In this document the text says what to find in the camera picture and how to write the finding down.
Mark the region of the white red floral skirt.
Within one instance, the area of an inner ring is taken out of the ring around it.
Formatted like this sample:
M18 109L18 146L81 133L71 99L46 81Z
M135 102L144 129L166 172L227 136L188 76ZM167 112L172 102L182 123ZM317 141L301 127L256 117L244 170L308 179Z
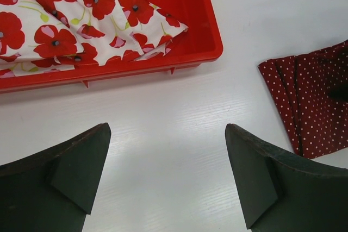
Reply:
M148 0L1 0L1 78L162 58L187 30Z

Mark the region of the dark red polka-dot skirt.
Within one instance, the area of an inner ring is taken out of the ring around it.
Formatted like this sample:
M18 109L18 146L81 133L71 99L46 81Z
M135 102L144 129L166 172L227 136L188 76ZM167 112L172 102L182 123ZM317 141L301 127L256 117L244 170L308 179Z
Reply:
M347 102L330 97L347 83L347 41L258 69L295 154L314 159L347 148Z

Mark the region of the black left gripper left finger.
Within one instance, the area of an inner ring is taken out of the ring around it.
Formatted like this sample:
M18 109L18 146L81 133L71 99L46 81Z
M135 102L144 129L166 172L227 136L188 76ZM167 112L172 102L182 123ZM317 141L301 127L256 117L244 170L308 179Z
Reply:
M109 124L1 166L1 231L82 231L111 139Z

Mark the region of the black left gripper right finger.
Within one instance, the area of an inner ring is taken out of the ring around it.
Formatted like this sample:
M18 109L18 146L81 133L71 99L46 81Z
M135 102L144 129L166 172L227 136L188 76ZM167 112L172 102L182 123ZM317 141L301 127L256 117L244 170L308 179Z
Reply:
M247 229L347 231L347 169L270 144L235 124L226 147Z

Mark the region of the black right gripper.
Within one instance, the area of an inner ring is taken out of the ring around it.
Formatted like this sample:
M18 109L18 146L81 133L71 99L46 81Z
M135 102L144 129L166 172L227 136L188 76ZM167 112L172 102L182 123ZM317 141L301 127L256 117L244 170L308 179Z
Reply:
M338 58L340 58L342 61L347 61L347 47L344 47L339 52ZM347 80L338 84L338 86L331 88L328 96L331 99L347 102Z

